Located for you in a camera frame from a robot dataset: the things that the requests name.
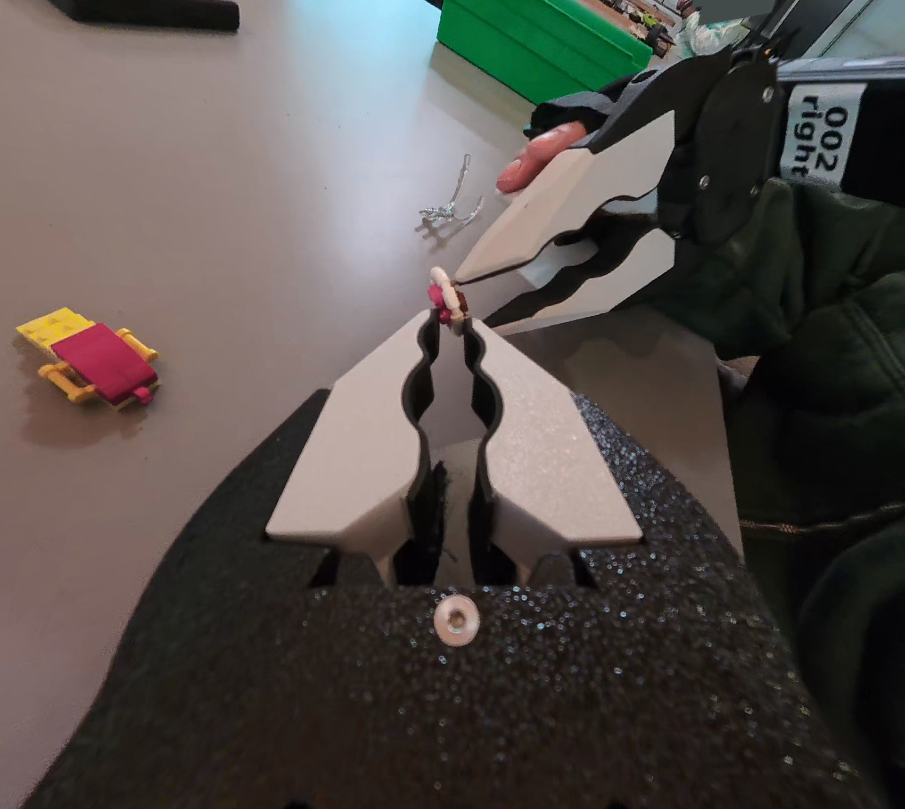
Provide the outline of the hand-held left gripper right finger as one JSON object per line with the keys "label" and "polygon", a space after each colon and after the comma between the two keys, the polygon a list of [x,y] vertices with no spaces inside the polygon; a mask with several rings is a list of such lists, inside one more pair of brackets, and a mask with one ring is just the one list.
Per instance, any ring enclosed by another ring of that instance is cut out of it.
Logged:
{"label": "hand-held left gripper right finger", "polygon": [[478,319],[462,340],[484,426],[468,508],[476,585],[523,585],[546,556],[641,542],[571,390]]}

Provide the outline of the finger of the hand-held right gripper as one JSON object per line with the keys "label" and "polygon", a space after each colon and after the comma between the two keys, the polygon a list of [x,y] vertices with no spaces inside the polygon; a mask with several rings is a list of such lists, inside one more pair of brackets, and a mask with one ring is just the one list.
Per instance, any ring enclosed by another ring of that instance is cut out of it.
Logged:
{"label": "finger of the hand-held right gripper", "polygon": [[579,231],[612,202],[650,197],[675,144],[675,114],[666,113],[598,153],[560,152],[485,232],[456,270],[475,283],[534,261],[556,238]]}
{"label": "finger of the hand-held right gripper", "polygon": [[605,314],[673,269],[676,240],[642,218],[603,218],[519,269],[530,290],[485,324],[502,336]]}

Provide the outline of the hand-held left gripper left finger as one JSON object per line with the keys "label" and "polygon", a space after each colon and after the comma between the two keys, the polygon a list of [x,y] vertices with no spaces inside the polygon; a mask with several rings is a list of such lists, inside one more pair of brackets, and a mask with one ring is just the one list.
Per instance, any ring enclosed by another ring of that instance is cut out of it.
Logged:
{"label": "hand-held left gripper left finger", "polygon": [[337,380],[265,532],[369,556],[390,585],[436,577],[436,476],[422,418],[435,399],[436,312],[416,314]]}

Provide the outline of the round tan and pink lego piece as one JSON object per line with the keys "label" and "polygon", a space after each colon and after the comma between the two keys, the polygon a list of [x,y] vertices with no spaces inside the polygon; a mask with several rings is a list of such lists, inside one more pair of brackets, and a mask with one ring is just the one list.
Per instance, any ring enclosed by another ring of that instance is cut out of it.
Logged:
{"label": "round tan and pink lego piece", "polygon": [[440,266],[429,272],[427,294],[438,312],[440,323],[457,337],[464,331],[470,312],[467,301],[457,283]]}

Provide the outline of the yellow and magenta lego assembly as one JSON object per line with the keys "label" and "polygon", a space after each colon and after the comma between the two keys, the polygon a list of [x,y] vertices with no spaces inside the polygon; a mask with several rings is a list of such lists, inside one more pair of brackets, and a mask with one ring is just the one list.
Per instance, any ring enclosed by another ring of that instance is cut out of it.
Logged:
{"label": "yellow and magenta lego assembly", "polygon": [[115,410],[147,406],[160,379],[159,354],[128,328],[112,329],[60,308],[17,326],[16,332],[43,353],[40,378],[73,404],[97,401]]}

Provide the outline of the person's right hand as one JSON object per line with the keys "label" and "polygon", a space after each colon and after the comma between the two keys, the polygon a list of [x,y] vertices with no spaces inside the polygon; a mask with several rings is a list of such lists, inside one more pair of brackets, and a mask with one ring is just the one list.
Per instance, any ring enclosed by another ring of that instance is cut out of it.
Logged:
{"label": "person's right hand", "polygon": [[581,141],[587,129],[581,122],[563,123],[531,139],[500,173],[496,190],[513,195],[525,189],[561,152]]}

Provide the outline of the green plastic bin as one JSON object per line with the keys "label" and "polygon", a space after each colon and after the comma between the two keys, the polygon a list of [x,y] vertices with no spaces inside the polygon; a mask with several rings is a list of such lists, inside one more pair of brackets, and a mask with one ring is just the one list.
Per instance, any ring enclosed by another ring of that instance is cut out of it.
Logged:
{"label": "green plastic bin", "polygon": [[575,0],[443,0],[437,41],[534,104],[601,89],[652,57]]}

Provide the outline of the dark green jacket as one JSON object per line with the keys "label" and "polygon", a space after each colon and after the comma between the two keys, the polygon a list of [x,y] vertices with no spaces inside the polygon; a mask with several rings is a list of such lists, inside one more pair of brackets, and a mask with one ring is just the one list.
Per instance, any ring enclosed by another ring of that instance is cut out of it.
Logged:
{"label": "dark green jacket", "polygon": [[903,208],[768,182],[654,300],[723,361],[746,562],[844,752],[903,807]]}

